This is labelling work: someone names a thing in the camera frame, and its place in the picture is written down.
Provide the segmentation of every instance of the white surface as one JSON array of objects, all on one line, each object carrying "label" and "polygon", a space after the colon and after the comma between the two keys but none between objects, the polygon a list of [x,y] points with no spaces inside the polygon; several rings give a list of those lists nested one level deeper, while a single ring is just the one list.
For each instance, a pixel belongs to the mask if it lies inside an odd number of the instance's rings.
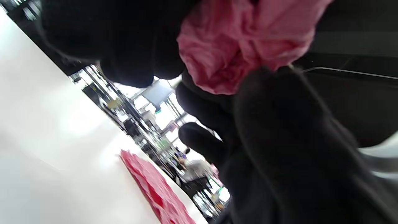
[{"label": "white surface", "polygon": [[380,157],[380,158],[397,158],[398,157],[398,132],[394,133],[384,142],[371,146],[360,148],[363,154]]},{"label": "white surface", "polygon": [[1,224],[159,223],[117,153],[146,155],[2,12],[0,77]]}]

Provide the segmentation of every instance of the pink cloth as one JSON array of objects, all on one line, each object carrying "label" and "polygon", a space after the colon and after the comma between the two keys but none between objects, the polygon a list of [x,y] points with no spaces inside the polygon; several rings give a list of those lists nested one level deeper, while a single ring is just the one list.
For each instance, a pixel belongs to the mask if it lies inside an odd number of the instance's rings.
[{"label": "pink cloth", "polygon": [[122,150],[122,158],[161,224],[195,224],[165,178],[148,161]]},{"label": "pink cloth", "polygon": [[301,57],[332,0],[202,0],[177,38],[193,81],[213,94],[234,94],[262,65],[272,70]]}]

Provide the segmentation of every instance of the black fabric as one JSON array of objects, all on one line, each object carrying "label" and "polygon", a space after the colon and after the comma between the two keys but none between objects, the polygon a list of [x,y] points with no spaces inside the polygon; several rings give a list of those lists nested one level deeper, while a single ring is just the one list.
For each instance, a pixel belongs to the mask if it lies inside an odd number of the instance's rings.
[{"label": "black fabric", "polygon": [[179,130],[183,143],[219,169],[234,223],[398,223],[396,202],[301,74],[249,75],[228,120],[220,105],[180,85],[181,106],[223,140],[195,124]]},{"label": "black fabric", "polygon": [[142,88],[185,69],[176,37],[197,2],[43,0],[38,28],[61,54],[101,61],[110,80]]}]

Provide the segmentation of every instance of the red fabric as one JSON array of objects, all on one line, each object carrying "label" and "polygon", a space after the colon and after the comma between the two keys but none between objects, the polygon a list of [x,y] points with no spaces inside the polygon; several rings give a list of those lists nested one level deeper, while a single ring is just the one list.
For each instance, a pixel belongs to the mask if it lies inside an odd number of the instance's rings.
[{"label": "red fabric", "polygon": [[195,224],[184,204],[150,162],[124,150],[121,151],[120,157],[140,186],[160,223]]},{"label": "red fabric", "polygon": [[234,94],[251,70],[301,57],[331,1],[202,0],[183,21],[180,56],[197,86]]}]

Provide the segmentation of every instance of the person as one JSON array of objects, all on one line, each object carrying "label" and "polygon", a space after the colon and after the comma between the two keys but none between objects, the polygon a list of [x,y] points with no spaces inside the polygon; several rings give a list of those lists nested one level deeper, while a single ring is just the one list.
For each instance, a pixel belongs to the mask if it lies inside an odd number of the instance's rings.
[{"label": "person", "polygon": [[179,158],[183,158],[183,159],[187,159],[187,154],[191,151],[190,148],[185,149],[184,152],[181,152],[178,148],[177,151],[175,153],[175,156],[179,159]]},{"label": "person", "polygon": [[179,158],[178,160],[185,167],[185,174],[181,177],[185,183],[202,177],[211,177],[214,174],[211,165],[207,161],[200,159],[188,161],[184,158]]}]

